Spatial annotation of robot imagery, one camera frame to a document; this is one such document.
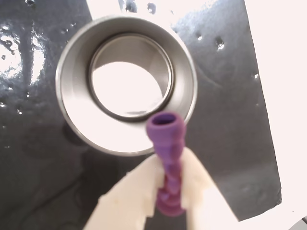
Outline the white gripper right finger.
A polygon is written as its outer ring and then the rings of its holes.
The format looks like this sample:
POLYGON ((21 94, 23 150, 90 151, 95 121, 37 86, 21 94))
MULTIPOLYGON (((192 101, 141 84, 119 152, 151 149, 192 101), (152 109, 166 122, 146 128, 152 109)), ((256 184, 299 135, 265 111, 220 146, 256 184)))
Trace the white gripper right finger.
POLYGON ((188 230, 238 230, 238 219, 195 153, 183 150, 181 206, 188 230))

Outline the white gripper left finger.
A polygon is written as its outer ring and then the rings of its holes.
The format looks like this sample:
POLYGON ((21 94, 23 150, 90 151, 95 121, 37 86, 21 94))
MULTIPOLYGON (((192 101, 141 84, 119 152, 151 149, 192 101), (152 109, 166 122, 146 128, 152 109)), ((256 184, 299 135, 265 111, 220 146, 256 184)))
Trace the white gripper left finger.
POLYGON ((128 172, 98 203, 85 230, 143 230, 154 215, 158 189, 164 184, 164 169, 157 156, 150 156, 128 172))

